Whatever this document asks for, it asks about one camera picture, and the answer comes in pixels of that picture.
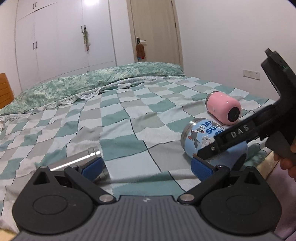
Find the screw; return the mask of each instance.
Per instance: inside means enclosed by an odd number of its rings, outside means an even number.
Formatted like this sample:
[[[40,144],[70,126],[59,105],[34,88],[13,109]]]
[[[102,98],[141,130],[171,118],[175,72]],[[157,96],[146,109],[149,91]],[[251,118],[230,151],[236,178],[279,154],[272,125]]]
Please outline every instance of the screw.
[[[184,202],[191,202],[194,200],[194,196],[192,194],[183,194],[180,196],[180,199]]]
[[[219,168],[222,168],[222,167],[225,167],[225,166],[224,165],[217,165],[216,167],[219,169]]]
[[[103,194],[99,197],[99,200],[101,202],[111,202],[113,200],[113,196],[110,194]]]

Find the green floral duvet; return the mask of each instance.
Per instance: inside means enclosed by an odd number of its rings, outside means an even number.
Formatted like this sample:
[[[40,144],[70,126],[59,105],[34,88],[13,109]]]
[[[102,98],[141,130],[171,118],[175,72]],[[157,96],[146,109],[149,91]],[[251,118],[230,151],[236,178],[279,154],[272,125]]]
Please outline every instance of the green floral duvet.
[[[169,63],[141,62],[124,66],[99,69],[86,74],[52,80],[28,89],[18,95],[12,103],[0,110],[0,115],[40,112],[61,104],[70,104],[77,99],[89,97],[99,90],[129,88],[155,76],[185,76],[181,66]]]

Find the checkered bedspread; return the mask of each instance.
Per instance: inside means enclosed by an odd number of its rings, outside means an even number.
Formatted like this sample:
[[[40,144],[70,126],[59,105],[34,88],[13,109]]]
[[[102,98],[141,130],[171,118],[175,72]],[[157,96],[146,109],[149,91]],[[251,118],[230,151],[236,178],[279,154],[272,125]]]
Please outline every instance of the checkered bedspread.
[[[38,166],[93,146],[99,146],[110,174],[101,186],[117,198],[176,198],[197,185],[180,137],[194,118],[214,120],[205,99],[216,90],[240,101],[243,118],[273,103],[194,77],[159,78],[7,122],[0,134],[0,228],[18,231],[11,208]],[[249,145],[246,165],[256,166],[270,151],[259,141]]]

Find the door handle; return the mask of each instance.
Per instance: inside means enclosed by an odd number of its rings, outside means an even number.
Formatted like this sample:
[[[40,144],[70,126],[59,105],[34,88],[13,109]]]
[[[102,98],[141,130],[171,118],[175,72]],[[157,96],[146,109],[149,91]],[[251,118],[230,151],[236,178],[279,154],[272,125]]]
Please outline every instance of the door handle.
[[[146,40],[140,40],[140,38],[137,38],[137,45],[139,45],[140,42],[146,42]]]

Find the bed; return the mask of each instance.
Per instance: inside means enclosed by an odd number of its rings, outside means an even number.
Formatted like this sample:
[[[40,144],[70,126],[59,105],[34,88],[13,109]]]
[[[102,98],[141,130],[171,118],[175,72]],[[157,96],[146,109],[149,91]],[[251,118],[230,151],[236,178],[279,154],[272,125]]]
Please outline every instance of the bed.
[[[18,232],[11,208],[36,168],[93,146],[109,173],[99,185],[116,198],[176,198],[197,185],[180,137],[194,118],[217,121],[205,108],[212,91],[238,99],[242,119],[274,103],[185,76],[179,65],[168,63],[107,68],[23,92],[0,110],[0,228]],[[275,166],[269,154],[264,141],[250,142],[244,167],[255,166],[266,178]]]

